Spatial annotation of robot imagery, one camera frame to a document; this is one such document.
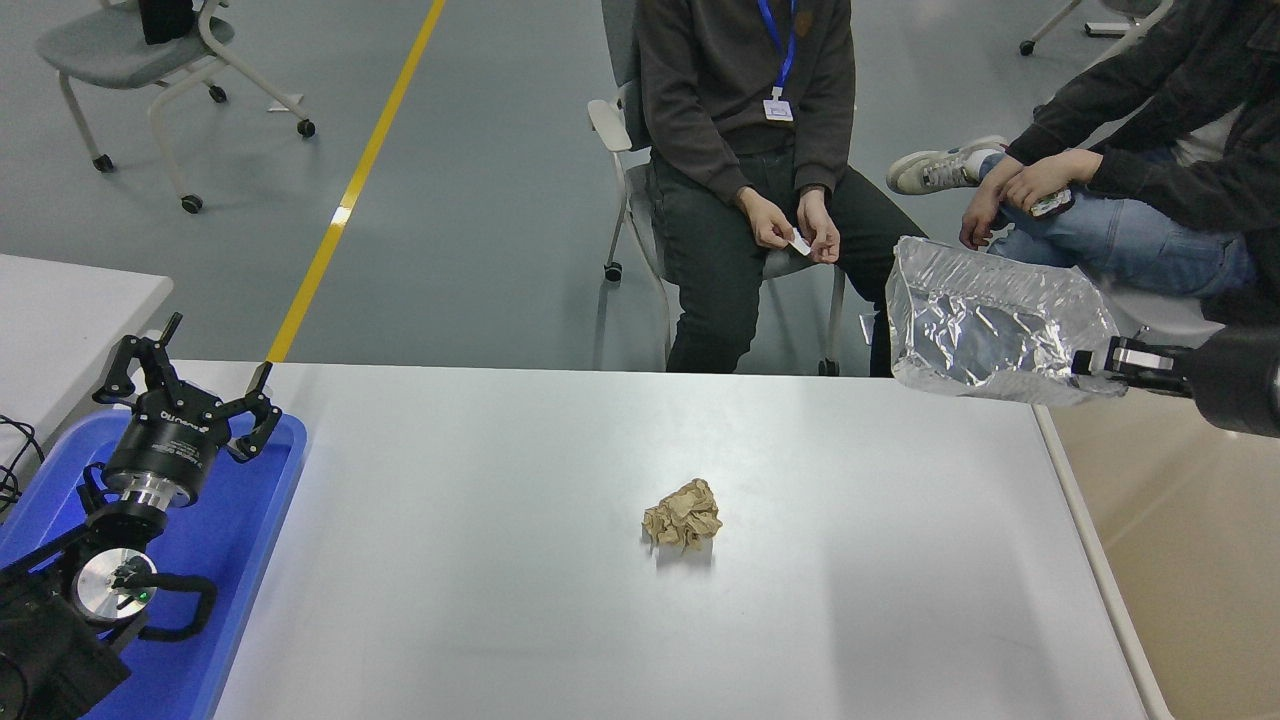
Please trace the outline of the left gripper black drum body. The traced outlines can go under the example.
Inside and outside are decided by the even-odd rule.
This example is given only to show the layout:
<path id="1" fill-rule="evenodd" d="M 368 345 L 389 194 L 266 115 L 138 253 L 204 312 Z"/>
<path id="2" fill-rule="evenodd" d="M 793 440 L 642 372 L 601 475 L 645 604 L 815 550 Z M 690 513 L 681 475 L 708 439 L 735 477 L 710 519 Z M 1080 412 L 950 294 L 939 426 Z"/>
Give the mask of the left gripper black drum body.
<path id="1" fill-rule="evenodd" d="M 140 409 L 104 468 L 104 484 L 122 489 L 133 477 L 159 477 L 183 489 L 204 488 L 218 451 L 230 439 L 228 420 L 193 419 L 159 404 Z"/>

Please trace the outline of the person's right hand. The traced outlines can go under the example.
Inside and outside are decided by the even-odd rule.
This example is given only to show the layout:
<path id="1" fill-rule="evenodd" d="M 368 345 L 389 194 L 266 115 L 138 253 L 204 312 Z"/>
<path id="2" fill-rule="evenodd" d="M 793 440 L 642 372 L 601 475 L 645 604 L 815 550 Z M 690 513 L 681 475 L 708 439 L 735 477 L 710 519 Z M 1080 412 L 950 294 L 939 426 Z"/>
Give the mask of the person's right hand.
<path id="1" fill-rule="evenodd" d="M 1002 197 L 1004 187 L 1000 183 L 983 183 L 977 188 L 963 214 L 957 237 L 963 246 L 970 250 L 982 250 L 989 246 Z"/>
<path id="2" fill-rule="evenodd" d="M 794 240 L 794 228 L 774 202 L 748 186 L 737 191 L 735 204 L 746 217 L 756 246 L 769 250 L 790 246 Z"/>

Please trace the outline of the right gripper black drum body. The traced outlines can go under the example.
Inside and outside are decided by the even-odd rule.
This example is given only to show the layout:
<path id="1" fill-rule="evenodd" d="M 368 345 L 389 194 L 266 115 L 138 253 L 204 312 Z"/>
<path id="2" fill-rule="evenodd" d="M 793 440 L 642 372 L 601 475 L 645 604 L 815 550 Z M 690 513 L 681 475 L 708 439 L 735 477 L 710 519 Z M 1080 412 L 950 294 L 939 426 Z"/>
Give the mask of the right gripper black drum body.
<path id="1" fill-rule="evenodd" d="M 1279 437 L 1279 329 L 1228 327 L 1185 356 L 1201 416 L 1249 436 Z"/>

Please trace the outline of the person's left hand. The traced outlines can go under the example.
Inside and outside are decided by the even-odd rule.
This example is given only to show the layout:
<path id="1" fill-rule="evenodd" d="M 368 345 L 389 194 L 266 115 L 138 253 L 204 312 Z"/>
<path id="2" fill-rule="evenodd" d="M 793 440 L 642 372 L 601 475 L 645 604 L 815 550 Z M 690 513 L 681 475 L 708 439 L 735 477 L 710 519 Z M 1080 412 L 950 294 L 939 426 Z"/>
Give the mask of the person's left hand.
<path id="1" fill-rule="evenodd" d="M 1103 156 L 1085 149 L 1069 149 L 1021 168 L 1004 186 L 1001 199 L 1030 213 L 1043 197 L 1070 184 L 1088 184 Z"/>
<path id="2" fill-rule="evenodd" d="M 824 187 L 815 186 L 800 193 L 797 222 L 809 243 L 809 258 L 814 263 L 835 264 L 840 255 L 840 232 L 828 211 Z"/>

